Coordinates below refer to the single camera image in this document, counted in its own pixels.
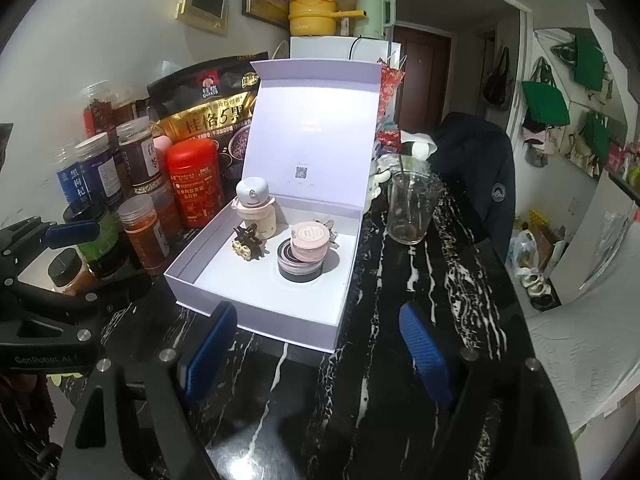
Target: white gift box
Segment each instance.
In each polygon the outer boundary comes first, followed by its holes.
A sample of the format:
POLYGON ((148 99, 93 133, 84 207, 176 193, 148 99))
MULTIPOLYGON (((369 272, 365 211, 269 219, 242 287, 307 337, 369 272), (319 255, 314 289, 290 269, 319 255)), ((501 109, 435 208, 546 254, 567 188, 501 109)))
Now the white gift box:
POLYGON ((242 219, 227 205, 165 272, 178 303, 210 316, 221 301, 238 325, 296 345, 333 352, 356 255, 375 137, 381 66, 278 59, 253 63, 261 79, 242 177, 261 176, 275 197, 276 234, 266 254, 235 254, 242 219), (293 224, 334 220, 337 249, 322 275, 294 283, 278 272, 277 249, 293 224))

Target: black jacket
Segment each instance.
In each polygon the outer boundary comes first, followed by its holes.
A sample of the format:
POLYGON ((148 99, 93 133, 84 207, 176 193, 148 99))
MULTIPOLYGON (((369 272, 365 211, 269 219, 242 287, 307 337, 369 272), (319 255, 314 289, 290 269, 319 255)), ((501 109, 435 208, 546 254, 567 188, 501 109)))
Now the black jacket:
POLYGON ((509 137, 500 126, 460 112, 448 114, 433 137, 438 151, 429 158, 431 169, 462 177, 466 194, 504 261, 516 205, 509 137))

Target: green electric kettle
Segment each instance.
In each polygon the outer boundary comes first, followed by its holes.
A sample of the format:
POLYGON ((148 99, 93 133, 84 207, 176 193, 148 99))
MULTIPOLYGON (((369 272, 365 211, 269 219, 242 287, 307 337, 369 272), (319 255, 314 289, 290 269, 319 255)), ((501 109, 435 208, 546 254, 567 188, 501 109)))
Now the green electric kettle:
POLYGON ((356 9, 364 10, 366 18, 357 18, 353 37, 384 40, 385 29, 396 23, 396 0, 357 0, 356 9))

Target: yellow pot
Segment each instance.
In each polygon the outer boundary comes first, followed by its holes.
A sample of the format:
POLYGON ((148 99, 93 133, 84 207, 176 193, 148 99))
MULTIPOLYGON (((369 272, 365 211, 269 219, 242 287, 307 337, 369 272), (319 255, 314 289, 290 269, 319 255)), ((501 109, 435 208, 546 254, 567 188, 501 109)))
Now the yellow pot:
POLYGON ((338 10, 335 0, 291 0, 289 30, 292 36, 333 36, 335 20, 366 18, 364 10, 338 10))

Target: wall thermostat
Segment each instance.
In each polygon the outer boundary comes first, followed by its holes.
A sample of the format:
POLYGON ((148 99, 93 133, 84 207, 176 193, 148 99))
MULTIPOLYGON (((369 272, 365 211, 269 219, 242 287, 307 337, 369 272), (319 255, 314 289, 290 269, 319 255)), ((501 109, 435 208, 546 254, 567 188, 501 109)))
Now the wall thermostat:
POLYGON ((226 36, 229 0, 178 0, 175 19, 226 36))

